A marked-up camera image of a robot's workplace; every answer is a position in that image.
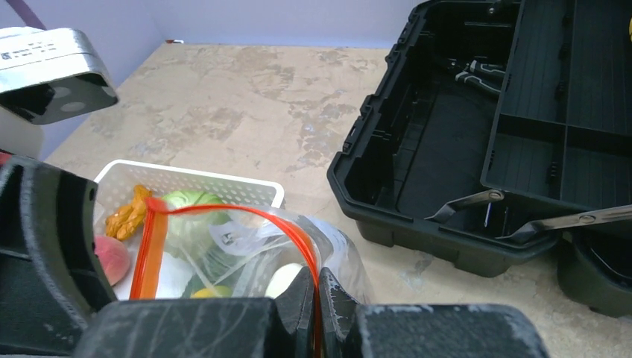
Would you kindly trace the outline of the green cucumber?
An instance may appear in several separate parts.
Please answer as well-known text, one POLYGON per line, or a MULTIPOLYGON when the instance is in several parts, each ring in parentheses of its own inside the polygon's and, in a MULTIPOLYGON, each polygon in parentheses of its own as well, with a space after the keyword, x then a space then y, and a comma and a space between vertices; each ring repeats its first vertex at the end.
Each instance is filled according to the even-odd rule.
POLYGON ((243 257, 228 254, 216 244, 205 248, 196 244, 193 248, 183 248, 182 253, 193 271, 182 298, 190 298, 193 292, 213 286, 227 286, 234 292, 243 269, 243 257))

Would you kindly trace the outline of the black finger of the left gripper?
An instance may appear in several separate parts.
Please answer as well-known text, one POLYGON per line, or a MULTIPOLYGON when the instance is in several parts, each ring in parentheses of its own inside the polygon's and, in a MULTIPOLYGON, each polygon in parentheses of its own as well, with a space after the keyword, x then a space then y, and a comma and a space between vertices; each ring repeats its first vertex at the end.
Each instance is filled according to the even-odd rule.
POLYGON ((69 355, 115 300, 95 255, 97 184, 29 157, 1 167, 1 352, 69 355))

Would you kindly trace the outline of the pink peach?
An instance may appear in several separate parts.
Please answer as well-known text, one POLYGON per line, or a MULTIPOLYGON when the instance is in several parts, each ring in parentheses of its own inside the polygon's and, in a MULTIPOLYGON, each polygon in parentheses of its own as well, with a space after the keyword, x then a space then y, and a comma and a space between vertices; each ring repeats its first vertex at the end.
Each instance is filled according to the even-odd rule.
POLYGON ((110 236, 94 237, 95 249, 105 277, 111 286, 120 282, 130 269, 130 256, 126 246, 110 236))

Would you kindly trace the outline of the orange fruit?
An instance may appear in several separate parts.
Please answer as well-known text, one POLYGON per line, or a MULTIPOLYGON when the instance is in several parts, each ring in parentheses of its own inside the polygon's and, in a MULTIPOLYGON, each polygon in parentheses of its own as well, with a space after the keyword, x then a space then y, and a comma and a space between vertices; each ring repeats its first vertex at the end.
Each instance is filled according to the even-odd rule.
POLYGON ((192 294, 190 298, 229 298, 233 294, 230 287, 227 286, 213 286, 212 288, 202 288, 192 294))

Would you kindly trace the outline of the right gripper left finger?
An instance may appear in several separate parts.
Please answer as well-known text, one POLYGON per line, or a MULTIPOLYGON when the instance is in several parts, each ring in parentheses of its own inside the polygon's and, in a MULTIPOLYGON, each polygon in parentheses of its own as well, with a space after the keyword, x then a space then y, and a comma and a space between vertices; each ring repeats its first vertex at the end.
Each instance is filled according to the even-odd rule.
POLYGON ((117 301, 75 357, 312 357, 314 286, 304 267, 277 298, 117 301))

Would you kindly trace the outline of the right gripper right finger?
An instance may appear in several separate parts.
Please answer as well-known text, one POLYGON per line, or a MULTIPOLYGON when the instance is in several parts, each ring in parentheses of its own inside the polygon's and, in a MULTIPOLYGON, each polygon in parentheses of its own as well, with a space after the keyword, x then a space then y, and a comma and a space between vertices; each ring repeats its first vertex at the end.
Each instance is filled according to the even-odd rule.
POLYGON ((548 357, 532 322, 501 304, 360 304, 320 272, 325 357, 548 357))

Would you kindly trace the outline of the clear zip top bag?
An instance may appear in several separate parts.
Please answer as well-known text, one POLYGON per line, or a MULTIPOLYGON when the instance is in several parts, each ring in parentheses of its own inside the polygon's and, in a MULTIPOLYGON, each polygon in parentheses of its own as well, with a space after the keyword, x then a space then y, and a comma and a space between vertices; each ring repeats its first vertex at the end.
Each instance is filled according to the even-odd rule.
POLYGON ((322 343, 320 306, 320 272, 328 268, 348 294, 360 304, 372 294, 367 273, 358 250, 345 233, 308 216, 274 207, 243 204, 207 204, 168 209, 161 198, 146 200, 147 213, 142 230, 129 299, 198 299, 157 298, 159 279, 168 271, 165 238, 169 215, 224 211, 230 221, 208 226, 215 244, 226 253, 243 257, 241 276, 229 298, 267 298, 265 290, 274 272, 283 265, 298 263, 309 269, 314 286, 312 357, 325 357, 322 343))

